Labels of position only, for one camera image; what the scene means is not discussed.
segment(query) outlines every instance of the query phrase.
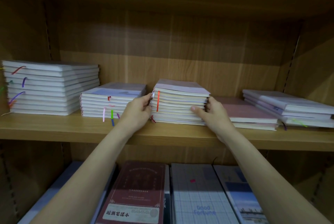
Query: person's right hand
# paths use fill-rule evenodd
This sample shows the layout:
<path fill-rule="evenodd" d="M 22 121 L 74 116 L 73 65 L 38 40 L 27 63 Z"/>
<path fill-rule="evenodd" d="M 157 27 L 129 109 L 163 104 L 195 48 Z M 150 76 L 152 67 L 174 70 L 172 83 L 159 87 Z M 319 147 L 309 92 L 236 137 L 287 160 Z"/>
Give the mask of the person's right hand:
<path fill-rule="evenodd" d="M 212 96 L 209 97 L 206 104 L 207 112 L 197 106 L 192 106 L 191 110 L 203 119 L 206 125 L 217 135 L 222 135 L 236 129 L 228 117 L 223 105 Z"/>

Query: maroon box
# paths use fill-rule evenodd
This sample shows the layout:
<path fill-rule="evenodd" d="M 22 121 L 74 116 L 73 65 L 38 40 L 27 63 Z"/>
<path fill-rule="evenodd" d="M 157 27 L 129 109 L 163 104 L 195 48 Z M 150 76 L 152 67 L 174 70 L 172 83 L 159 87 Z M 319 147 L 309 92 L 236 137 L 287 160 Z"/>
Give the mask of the maroon box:
<path fill-rule="evenodd" d="M 96 224 L 163 224 L 165 168 L 162 163 L 125 162 Z"/>

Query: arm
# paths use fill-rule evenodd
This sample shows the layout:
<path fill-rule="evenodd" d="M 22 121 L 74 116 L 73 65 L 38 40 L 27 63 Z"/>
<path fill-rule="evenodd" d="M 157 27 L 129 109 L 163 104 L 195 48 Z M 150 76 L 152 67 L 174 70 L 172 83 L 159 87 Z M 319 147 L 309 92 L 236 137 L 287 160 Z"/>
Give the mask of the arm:
<path fill-rule="evenodd" d="M 235 129 L 220 102 L 210 97 L 207 112 L 191 110 L 231 150 L 270 224 L 330 223 Z"/>
<path fill-rule="evenodd" d="M 31 221 L 31 224 L 89 223 L 117 156 L 132 134 L 147 122 L 150 95 L 128 103 L 118 124 Z"/>

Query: grid patterned notebook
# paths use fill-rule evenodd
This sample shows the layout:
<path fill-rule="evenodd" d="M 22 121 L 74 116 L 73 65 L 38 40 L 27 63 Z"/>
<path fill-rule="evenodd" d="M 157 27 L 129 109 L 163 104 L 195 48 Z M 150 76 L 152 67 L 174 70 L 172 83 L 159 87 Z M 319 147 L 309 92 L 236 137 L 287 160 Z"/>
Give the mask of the grid patterned notebook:
<path fill-rule="evenodd" d="M 239 224 L 208 164 L 172 163 L 176 224 Z"/>

